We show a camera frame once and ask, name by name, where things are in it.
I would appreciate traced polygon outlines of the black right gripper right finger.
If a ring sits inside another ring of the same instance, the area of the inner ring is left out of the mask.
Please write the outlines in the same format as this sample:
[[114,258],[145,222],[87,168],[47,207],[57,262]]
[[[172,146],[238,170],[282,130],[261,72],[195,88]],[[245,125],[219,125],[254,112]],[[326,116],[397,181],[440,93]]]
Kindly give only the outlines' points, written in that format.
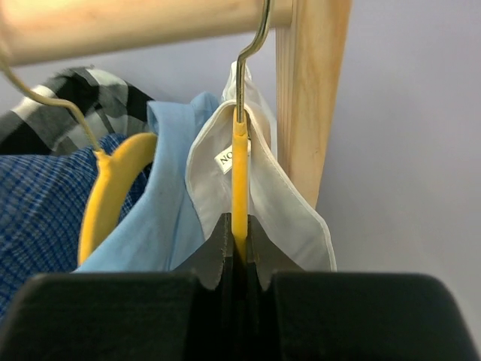
[[247,235],[247,292],[266,291],[271,278],[277,272],[302,272],[303,269],[291,260],[267,236],[259,220],[253,215],[248,218]]

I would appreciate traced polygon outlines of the yellow hanger of white shirt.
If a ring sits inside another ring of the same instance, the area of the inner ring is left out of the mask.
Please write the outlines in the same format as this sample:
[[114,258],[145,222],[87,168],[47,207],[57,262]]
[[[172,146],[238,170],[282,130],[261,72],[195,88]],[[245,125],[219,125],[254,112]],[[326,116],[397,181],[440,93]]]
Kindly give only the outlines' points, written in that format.
[[265,42],[271,23],[272,0],[265,0],[262,16],[253,41],[245,47],[236,64],[236,105],[232,122],[232,169],[231,169],[231,232],[242,262],[247,260],[248,236],[248,126],[244,110],[245,72],[247,59],[257,53]]

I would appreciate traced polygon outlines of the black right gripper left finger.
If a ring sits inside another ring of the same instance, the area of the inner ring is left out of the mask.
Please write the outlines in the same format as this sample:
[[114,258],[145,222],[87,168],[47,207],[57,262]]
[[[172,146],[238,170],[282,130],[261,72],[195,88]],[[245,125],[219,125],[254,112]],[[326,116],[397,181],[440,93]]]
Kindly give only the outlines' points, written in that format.
[[232,281],[234,241],[231,215],[221,214],[210,237],[175,272],[188,272],[197,277],[203,288],[216,290],[225,281]]

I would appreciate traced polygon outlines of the light blue shirt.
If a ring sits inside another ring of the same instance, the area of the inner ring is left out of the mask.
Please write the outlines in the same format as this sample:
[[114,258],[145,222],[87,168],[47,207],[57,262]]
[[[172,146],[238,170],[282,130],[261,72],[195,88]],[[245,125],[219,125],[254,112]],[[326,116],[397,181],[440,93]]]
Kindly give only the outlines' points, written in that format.
[[201,223],[186,190],[187,157],[214,111],[210,93],[188,104],[147,104],[149,127],[158,136],[142,196],[78,272],[169,272],[204,242]]

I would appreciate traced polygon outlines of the blue plaid shirt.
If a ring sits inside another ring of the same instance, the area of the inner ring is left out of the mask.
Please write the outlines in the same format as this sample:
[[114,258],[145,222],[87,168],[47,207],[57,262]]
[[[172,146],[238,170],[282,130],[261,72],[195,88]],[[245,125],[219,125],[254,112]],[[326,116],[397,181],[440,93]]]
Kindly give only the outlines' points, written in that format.
[[28,278],[72,272],[98,175],[91,147],[65,156],[1,157],[1,312]]

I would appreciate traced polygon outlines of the yellow hanger of blue shirt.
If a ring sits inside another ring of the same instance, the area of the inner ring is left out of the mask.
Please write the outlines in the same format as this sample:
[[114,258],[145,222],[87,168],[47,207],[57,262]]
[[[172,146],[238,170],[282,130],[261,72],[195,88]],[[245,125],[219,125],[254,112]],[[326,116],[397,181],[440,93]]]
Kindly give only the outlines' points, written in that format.
[[25,96],[43,104],[72,112],[93,145],[98,177],[89,195],[78,242],[77,264],[82,265],[118,224],[121,207],[138,175],[153,162],[158,137],[143,132],[126,139],[111,155],[101,149],[78,106],[64,99],[51,99],[30,90],[5,62],[6,78]]

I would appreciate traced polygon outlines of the wooden clothes rack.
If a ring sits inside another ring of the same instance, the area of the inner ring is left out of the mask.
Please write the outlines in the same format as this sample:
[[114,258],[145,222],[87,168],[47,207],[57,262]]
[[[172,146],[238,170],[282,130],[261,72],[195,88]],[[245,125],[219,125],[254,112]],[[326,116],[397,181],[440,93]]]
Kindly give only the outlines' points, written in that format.
[[[343,61],[349,1],[275,1],[278,160],[312,205],[319,195]],[[257,29],[260,1],[3,1],[12,65]]]

